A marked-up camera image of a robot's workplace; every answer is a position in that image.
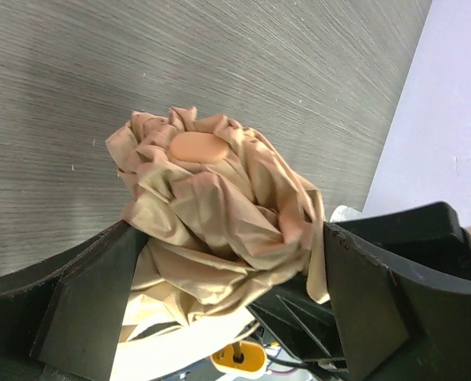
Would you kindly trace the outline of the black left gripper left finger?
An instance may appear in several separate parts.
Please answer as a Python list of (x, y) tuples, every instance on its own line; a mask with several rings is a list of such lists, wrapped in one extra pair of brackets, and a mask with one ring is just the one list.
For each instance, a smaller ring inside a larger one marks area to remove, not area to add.
[(0, 380), (107, 380), (146, 234), (124, 221), (0, 277)]

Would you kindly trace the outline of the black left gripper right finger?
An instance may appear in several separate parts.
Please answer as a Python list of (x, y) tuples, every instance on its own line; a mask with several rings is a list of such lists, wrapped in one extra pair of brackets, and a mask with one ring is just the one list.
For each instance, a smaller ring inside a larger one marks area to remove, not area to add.
[(351, 380), (471, 380), (471, 281), (324, 227), (328, 291)]

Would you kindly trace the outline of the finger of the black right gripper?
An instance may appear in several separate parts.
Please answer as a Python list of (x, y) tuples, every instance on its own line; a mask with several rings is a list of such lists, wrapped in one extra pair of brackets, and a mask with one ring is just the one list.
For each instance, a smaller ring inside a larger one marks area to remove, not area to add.
[(292, 358), (344, 358), (331, 304), (318, 304), (310, 299), (305, 284), (275, 286), (248, 309)]
[(446, 202), (338, 225), (398, 256), (471, 281), (471, 235)]

